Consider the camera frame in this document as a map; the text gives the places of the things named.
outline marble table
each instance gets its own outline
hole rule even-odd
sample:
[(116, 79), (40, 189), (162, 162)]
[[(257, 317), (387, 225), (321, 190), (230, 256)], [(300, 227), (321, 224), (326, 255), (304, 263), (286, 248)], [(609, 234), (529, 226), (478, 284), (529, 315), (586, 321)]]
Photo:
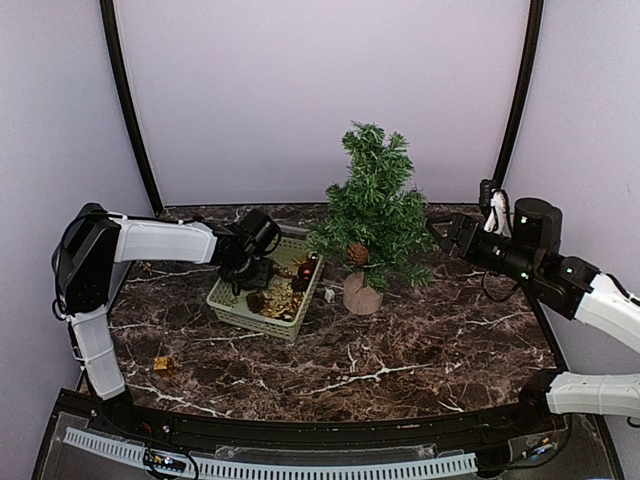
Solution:
[[(229, 222), (250, 206), (171, 208), (163, 218), (199, 215)], [(325, 205), (257, 207), (283, 225), (307, 226)], [(469, 206), (430, 206), (428, 215)], [(383, 308), (350, 314), (340, 286), (346, 276), (328, 261), (295, 343), (241, 330), (217, 320), (205, 303), (215, 268), (138, 262), (111, 314), (120, 367), (142, 406), (246, 420), (370, 421), (473, 411), (517, 402), (537, 369), (554, 357), (521, 293), (494, 303), (482, 292), (482, 273), (439, 251), (416, 261), (433, 281), (391, 285)], [(498, 294), (512, 285), (494, 279)], [(332, 288), (336, 302), (323, 291)], [(171, 377), (153, 371), (171, 356)]]

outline brown pine cone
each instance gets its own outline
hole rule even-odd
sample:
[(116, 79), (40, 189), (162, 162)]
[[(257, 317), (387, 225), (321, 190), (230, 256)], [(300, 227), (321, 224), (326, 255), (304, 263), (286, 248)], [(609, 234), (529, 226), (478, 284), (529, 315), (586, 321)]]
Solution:
[(354, 267), (366, 265), (369, 261), (369, 249), (361, 243), (353, 243), (347, 248), (347, 263)]

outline plastic basket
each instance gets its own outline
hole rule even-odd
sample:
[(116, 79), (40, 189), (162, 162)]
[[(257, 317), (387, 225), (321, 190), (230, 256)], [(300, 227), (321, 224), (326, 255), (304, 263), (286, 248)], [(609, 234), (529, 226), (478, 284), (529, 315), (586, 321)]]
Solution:
[[(280, 245), (269, 257), (280, 265), (291, 267), (294, 259), (302, 258), (309, 253), (308, 232), (301, 228), (287, 226), (281, 226), (281, 229), (282, 240)], [(247, 294), (251, 292), (243, 291), (236, 297), (232, 292), (231, 284), (222, 279), (218, 279), (211, 292), (209, 292), (207, 304), (213, 308), (218, 320), (222, 322), (293, 342), (298, 336), (300, 326), (307, 314), (323, 268), (324, 258), (320, 255), (316, 269), (311, 277), (311, 282), (309, 282), (309, 286), (304, 293), (302, 303), (295, 318), (291, 321), (263, 317), (251, 312), (246, 301)], [(287, 280), (274, 276), (272, 282), (274, 281), (285, 282)]]

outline wooden tree stump base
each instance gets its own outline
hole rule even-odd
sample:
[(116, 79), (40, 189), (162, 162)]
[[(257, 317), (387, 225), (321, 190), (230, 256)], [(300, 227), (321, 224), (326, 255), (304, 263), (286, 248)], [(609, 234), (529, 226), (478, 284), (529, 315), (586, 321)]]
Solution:
[(364, 287), (364, 273), (352, 273), (344, 281), (342, 301), (351, 313), (371, 315), (382, 306), (382, 294)]

